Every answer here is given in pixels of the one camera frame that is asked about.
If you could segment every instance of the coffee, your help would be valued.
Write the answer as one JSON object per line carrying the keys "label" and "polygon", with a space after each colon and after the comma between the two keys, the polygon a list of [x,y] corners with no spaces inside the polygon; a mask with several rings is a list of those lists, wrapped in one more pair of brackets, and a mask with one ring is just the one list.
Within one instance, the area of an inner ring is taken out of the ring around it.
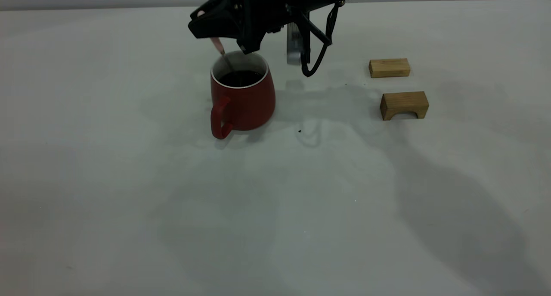
{"label": "coffee", "polygon": [[230,87],[244,87],[252,85],[262,79],[262,74],[254,71],[236,71],[222,76],[219,81]]}

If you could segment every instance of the white table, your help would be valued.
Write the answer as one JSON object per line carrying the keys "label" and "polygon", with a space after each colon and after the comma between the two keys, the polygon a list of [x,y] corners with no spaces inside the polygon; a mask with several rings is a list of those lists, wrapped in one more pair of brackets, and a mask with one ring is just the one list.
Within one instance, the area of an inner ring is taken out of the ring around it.
{"label": "white table", "polygon": [[311,78],[267,35],[276,112],[224,141],[191,11],[0,13],[0,294],[551,293],[551,1],[349,4]]}

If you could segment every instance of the rectangular wooden block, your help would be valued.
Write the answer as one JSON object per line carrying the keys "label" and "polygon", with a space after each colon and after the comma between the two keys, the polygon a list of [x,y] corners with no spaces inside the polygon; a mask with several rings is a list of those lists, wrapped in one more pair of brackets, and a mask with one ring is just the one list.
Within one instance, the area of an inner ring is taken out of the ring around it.
{"label": "rectangular wooden block", "polygon": [[395,78],[409,76],[411,68],[407,59],[370,60],[369,73],[372,78]]}
{"label": "rectangular wooden block", "polygon": [[384,93],[381,99],[383,121],[390,121],[398,113],[413,112],[417,118],[425,118],[429,109],[429,100],[424,91]]}

